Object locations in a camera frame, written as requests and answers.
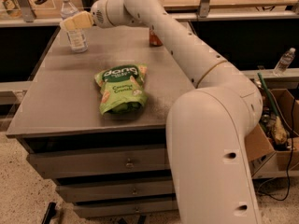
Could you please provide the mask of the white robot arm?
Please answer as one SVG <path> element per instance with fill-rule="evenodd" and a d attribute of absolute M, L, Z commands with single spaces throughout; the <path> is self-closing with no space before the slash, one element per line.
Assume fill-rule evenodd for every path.
<path fill-rule="evenodd" d="M 170 108 L 168 159 L 182 224 L 262 224 L 245 149 L 263 110 L 258 88 L 166 13 L 158 0 L 98 0 L 64 19 L 66 31 L 146 25 L 194 88 Z"/>

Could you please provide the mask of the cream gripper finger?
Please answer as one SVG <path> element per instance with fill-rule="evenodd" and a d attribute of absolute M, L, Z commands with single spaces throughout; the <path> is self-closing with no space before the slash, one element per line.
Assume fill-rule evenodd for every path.
<path fill-rule="evenodd" d="M 67 18 L 60 22 L 60 27 L 65 31 L 73 31 L 76 29 L 76 24 L 72 18 Z"/>
<path fill-rule="evenodd" d="M 72 20 L 77 29 L 91 28 L 94 24 L 93 16 L 87 11 L 79 12 L 72 17 Z"/>

